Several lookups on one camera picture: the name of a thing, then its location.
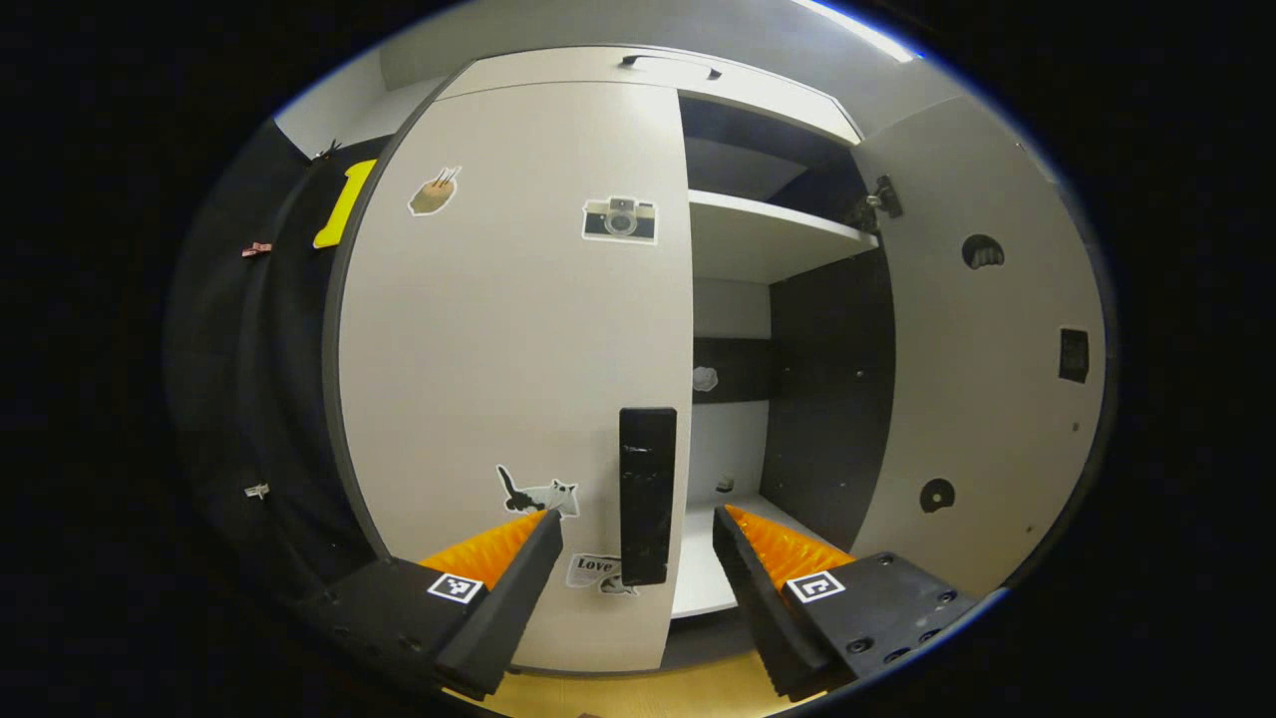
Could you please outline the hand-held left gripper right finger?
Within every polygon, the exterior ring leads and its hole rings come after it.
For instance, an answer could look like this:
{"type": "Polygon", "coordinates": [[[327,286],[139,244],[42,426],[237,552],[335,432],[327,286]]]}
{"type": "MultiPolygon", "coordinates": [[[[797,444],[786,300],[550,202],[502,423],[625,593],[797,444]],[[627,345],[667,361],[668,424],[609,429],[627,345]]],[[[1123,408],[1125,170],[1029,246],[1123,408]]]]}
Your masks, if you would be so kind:
{"type": "Polygon", "coordinates": [[[712,545],[775,692],[794,703],[879,681],[1004,598],[960,590],[896,551],[852,557],[732,505],[712,545]]]}

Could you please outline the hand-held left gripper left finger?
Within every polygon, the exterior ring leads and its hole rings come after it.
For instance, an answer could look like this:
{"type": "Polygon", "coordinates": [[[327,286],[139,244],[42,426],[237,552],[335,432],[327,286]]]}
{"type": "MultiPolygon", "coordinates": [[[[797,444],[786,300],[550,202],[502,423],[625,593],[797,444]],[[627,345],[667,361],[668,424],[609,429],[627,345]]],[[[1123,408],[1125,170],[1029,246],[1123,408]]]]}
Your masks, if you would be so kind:
{"type": "Polygon", "coordinates": [[[305,624],[416,695],[496,691],[561,552],[561,513],[536,511],[424,562],[382,559],[300,599],[305,624]]]}

